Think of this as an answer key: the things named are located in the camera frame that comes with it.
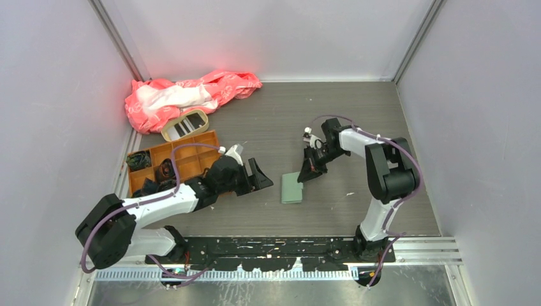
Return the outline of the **green leather card holder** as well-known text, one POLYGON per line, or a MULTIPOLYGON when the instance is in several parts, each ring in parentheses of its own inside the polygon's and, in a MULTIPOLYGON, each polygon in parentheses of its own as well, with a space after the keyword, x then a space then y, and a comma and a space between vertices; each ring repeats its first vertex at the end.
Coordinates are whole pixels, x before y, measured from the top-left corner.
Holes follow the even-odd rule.
POLYGON ((286 173, 281 177, 281 203, 296 204, 302 202, 303 183, 298 182, 299 172, 286 173))

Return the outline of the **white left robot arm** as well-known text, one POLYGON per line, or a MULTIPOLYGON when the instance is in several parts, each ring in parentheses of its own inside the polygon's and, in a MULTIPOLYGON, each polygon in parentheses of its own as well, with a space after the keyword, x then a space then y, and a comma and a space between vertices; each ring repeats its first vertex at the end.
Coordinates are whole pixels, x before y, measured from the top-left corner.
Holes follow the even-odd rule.
POLYGON ((172 189, 140 198, 105 195, 75 230, 83 247, 80 265, 90 273, 138 255, 163 256, 178 263, 186 255, 179 234, 169 229, 147 231, 147 225, 211 206, 222 194, 243 196, 273 184, 255 159, 243 165, 224 155, 204 175, 189 178, 172 189))

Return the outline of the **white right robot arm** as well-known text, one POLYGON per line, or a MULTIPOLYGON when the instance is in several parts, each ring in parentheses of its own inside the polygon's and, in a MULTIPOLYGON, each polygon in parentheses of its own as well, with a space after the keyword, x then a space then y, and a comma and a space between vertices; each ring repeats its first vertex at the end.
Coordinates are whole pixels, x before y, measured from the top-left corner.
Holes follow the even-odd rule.
POLYGON ((405 138, 385 138, 368 133, 355 124, 343 126, 337 117, 325 120, 324 139, 311 127, 302 134, 305 147, 297 181, 305 183, 326 174, 327 164, 341 156, 355 154, 366 164, 371 202, 364 220, 357 226, 352 251, 361 261, 371 261, 389 244, 389 224, 401 204, 421 187, 422 174, 405 138))

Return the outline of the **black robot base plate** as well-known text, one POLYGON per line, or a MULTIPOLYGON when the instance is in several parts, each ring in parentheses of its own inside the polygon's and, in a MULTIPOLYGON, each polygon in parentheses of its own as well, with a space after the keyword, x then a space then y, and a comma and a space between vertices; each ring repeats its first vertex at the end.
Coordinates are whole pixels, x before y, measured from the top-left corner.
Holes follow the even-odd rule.
POLYGON ((384 246, 358 251, 354 237, 187 237, 165 256, 146 256, 145 262, 181 265, 194 270, 275 272, 291 270, 299 262, 305 272, 345 271, 349 264, 396 260, 384 246))

